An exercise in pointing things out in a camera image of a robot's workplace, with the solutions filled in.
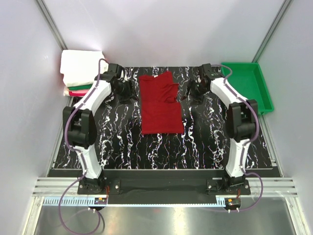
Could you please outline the red t shirt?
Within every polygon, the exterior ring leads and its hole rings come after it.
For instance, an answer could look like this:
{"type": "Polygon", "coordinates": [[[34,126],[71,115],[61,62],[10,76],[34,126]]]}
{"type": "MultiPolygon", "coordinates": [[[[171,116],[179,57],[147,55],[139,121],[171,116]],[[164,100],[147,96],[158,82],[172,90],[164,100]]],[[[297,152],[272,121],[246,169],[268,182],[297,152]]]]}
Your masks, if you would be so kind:
{"type": "Polygon", "coordinates": [[[179,84],[173,81],[172,72],[140,76],[139,91],[143,135],[184,133],[181,104],[177,101],[179,84]]]}

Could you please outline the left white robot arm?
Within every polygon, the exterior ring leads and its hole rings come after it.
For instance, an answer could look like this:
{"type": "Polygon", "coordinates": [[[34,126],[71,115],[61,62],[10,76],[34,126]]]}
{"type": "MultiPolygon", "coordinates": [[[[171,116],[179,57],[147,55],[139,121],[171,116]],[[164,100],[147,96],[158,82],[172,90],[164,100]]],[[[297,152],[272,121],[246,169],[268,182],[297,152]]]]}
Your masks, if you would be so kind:
{"type": "Polygon", "coordinates": [[[68,149],[78,155],[83,170],[79,182],[96,194],[105,190],[106,182],[95,151],[97,127],[94,115],[111,94],[116,95],[121,104],[138,101],[125,69],[114,63],[109,63],[108,69],[103,73],[98,70],[91,89],[78,103],[63,109],[64,140],[68,149]]]}

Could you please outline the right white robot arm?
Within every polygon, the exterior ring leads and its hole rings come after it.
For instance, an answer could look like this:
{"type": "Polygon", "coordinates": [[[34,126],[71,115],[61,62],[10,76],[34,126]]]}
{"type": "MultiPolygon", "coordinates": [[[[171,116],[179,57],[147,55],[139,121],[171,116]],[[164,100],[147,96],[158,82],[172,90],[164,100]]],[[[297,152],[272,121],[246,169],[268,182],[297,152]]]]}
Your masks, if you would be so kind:
{"type": "Polygon", "coordinates": [[[233,194],[245,185],[246,158],[250,144],[258,137],[258,103],[247,99],[229,83],[229,75],[224,76],[210,63],[198,67],[199,78],[189,80],[182,100],[192,98],[193,104],[202,104],[204,94],[215,94],[226,106],[226,133],[230,138],[230,152],[224,175],[212,187],[213,191],[233,194]]]}

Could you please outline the green folded t shirt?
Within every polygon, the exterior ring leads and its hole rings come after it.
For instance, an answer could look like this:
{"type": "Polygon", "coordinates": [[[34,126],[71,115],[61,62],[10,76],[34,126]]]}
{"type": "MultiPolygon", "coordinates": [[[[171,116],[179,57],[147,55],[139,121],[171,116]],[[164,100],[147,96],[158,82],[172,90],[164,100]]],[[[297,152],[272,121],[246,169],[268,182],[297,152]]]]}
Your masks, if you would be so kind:
{"type": "Polygon", "coordinates": [[[69,91],[89,90],[92,84],[67,87],[69,91]]]}

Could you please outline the pink folded t shirt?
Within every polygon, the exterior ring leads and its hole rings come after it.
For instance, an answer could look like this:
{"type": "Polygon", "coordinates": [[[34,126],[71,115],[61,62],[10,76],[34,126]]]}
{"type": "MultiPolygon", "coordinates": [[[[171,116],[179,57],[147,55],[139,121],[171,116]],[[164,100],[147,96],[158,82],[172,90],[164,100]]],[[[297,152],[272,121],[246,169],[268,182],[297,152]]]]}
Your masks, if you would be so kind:
{"type": "Polygon", "coordinates": [[[69,94],[69,96],[83,97],[88,93],[88,91],[89,91],[89,89],[87,89],[87,90],[74,90],[74,91],[69,90],[68,94],[69,94]]]}

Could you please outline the green plastic tray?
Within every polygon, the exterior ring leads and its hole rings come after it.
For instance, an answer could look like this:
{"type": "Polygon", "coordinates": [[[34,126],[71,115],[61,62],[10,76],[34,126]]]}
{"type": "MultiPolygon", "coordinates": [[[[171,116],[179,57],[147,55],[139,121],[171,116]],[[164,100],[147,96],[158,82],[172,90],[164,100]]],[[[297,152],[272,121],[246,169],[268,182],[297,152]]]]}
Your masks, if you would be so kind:
{"type": "Polygon", "coordinates": [[[268,91],[268,87],[258,63],[222,63],[223,75],[228,75],[232,70],[232,75],[228,78],[231,86],[241,95],[258,102],[259,115],[265,115],[274,111],[274,106],[268,91]]]}

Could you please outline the white folded t shirt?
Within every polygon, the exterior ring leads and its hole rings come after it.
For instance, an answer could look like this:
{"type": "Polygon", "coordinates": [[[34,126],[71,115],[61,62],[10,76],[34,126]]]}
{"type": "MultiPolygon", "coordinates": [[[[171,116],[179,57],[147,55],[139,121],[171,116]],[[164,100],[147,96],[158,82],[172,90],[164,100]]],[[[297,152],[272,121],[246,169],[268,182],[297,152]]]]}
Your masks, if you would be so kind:
{"type": "Polygon", "coordinates": [[[66,87],[92,84],[95,77],[108,70],[108,62],[100,51],[63,50],[60,73],[66,87]]]}

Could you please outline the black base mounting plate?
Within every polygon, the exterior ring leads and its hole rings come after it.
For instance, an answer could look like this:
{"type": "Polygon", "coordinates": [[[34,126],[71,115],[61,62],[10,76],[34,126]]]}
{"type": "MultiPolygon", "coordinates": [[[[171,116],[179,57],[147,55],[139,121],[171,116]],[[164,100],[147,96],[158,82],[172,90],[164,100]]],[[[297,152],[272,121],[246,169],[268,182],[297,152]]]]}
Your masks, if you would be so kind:
{"type": "Polygon", "coordinates": [[[50,195],[109,197],[109,204],[209,204],[216,195],[251,195],[252,180],[244,176],[230,185],[222,169],[103,170],[98,180],[80,180],[68,191],[63,186],[50,195]]]}

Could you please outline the left aluminium corner post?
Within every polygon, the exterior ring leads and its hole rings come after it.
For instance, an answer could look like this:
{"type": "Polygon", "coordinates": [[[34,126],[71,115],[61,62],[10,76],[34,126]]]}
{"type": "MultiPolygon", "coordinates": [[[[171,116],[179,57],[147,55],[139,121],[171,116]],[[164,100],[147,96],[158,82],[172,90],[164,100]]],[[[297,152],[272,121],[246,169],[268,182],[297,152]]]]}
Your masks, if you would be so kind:
{"type": "Polygon", "coordinates": [[[62,50],[67,49],[67,45],[50,13],[46,3],[44,0],[34,0],[35,4],[37,5],[40,13],[42,14],[44,20],[46,21],[47,26],[49,27],[53,37],[55,38],[57,44],[62,50]]]}

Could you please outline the aluminium corner post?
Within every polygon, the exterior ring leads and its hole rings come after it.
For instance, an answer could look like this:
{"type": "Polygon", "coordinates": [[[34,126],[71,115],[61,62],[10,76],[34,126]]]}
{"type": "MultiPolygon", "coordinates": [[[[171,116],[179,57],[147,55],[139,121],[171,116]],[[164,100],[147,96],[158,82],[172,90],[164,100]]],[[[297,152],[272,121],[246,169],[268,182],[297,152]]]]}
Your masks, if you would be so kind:
{"type": "Polygon", "coordinates": [[[44,20],[46,21],[47,26],[49,27],[53,37],[55,38],[57,44],[62,50],[67,49],[67,45],[50,13],[46,3],[44,0],[34,0],[35,4],[37,5],[40,13],[42,14],[44,20]]]}
{"type": "Polygon", "coordinates": [[[289,7],[292,5],[293,0],[284,0],[283,3],[281,4],[277,14],[275,15],[269,29],[267,30],[260,46],[258,47],[252,62],[253,63],[258,63],[261,56],[265,52],[267,46],[269,45],[272,37],[274,36],[276,30],[278,29],[281,21],[283,20],[285,14],[287,13],[289,7]]]}

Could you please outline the right aluminium corner post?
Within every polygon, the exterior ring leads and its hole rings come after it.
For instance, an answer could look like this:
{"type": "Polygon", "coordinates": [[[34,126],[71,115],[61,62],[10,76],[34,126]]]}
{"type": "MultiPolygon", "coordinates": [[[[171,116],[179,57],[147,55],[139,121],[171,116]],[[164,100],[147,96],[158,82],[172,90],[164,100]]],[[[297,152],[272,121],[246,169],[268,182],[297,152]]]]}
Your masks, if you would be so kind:
{"type": "Polygon", "coordinates": [[[267,46],[269,45],[272,37],[274,36],[276,30],[278,29],[281,21],[283,20],[285,14],[287,13],[289,7],[292,5],[293,0],[284,0],[283,3],[281,4],[277,14],[275,15],[269,29],[267,30],[260,46],[258,47],[252,62],[253,63],[258,63],[261,56],[265,52],[267,46]]]}

